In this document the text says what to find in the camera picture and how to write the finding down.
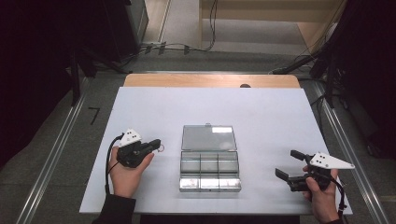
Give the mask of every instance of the black sleeve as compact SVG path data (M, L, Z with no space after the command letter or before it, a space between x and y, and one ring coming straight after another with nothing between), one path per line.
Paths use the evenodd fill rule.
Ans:
M135 199L107 194L102 212L92 224L131 224L135 203Z
M337 220L334 220L334 221L329 222L327 224L344 224L344 221L343 221L343 219L337 219Z

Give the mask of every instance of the floor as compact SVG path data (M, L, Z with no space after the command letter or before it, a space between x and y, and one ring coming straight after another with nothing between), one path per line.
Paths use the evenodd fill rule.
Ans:
M192 18L195 12L191 6L196 4L193 2L196 1L171 0L169 5L168 1L163 1L160 4L161 7L158 7L162 8L160 10L162 12L158 12L158 15L160 15L159 18L163 18L167 10L168 16L165 17L165 20L158 19L161 24L156 26L158 32L153 32L154 35L150 36L147 33L145 41L152 43L166 41L167 44L181 42L198 46L195 33L197 27L183 26L181 22L177 22L180 20L177 17L182 13L175 14L175 12L185 12L190 15L189 19ZM248 47L249 43L238 40L238 36L235 34L238 33L237 30L220 29L220 27L228 25L230 24L219 22L217 30L219 31L219 41L210 52L194 51L184 54L183 51L166 50L164 53L160 53L158 50L152 50L151 53L132 58L124 66L124 69L133 70L136 73L220 71L239 74L268 74L278 67L292 63L296 56L303 53L306 48L298 31L293 28L293 24L250 24L251 27L269 27L268 32L284 27L284 30L278 31L278 33L262 35L262 39L259 38L262 41L258 44L259 47ZM243 24L235 26L241 30L247 29ZM232 37L228 37L227 32L231 32ZM280 34L283 34L283 37L276 38ZM208 38L207 34L204 35L203 46ZM309 69L308 65L292 73L300 78L309 77ZM31 194L37 196L36 207L31 209L30 215L23 223L90 223L97 216L96 214L80 214L78 209L118 87L122 86L124 79L125 75L116 74L108 69L100 71L96 78L84 78L82 81L82 77L84 93L79 108L70 107L72 94L69 92L43 123L31 144L2 168L0 171L0 223L17 222L21 213L25 211L23 207L29 202ZM314 80L301 79L300 81L310 102L314 102L320 96L318 83L320 82ZM353 146L363 173L367 177L368 183L373 187L372 193L377 196L381 205L380 209L386 214L387 219L382 223L396 223L396 214L394 213L396 211L396 179L393 178L396 173L396 162L371 156L353 117L340 104L338 98L334 97L334 103L333 111L337 113L337 118L343 125L348 141ZM100 108L97 116L95 116L96 110L92 108ZM342 144L334 132L332 121L325 113L325 106L320 109L321 116L318 115L315 106L312 107L312 110L317 120L322 120L329 151L335 157L345 160L346 155L343 152ZM75 118L71 120L73 125L64 127L65 121L70 120L70 115L73 113L76 113ZM65 128L68 128L67 137L59 138ZM58 154L53 153L59 148L62 150ZM35 183L41 176L48 157L56 161L53 169L47 173L50 178L47 183L39 186L42 194L33 192L32 189L35 188ZM342 171L340 178L346 183L346 195L354 211L354 215L345 217L346 223L381 223L376 221L378 218L375 217L372 208L368 205L370 204L368 202L370 195L362 194L362 188L358 184L360 180L356 173ZM138 223L138 220L139 216L134 216L135 223ZM300 222L317 223L312 216L301 217Z

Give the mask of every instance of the table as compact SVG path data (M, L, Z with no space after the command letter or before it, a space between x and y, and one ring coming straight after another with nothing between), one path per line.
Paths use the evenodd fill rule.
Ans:
M287 88L276 88L276 83ZM241 84L272 88L233 88ZM291 149L307 154L328 152L295 77L133 74L124 86L113 106L81 213L100 212L108 144L132 125L144 141L160 138L165 145L165 152L156 153L135 194L138 214L311 214L301 193L290 192L289 186L275 177L275 168L290 175L303 174L304 163L290 156ZM183 125L206 122L233 125L240 192L178 190ZM345 214L351 214L350 208Z
M213 1L200 0L201 40L202 19L210 18ZM346 0L219 0L216 18L244 21L297 21L305 44L313 53L321 45L321 41L318 40L326 35L334 22L338 21L346 2Z

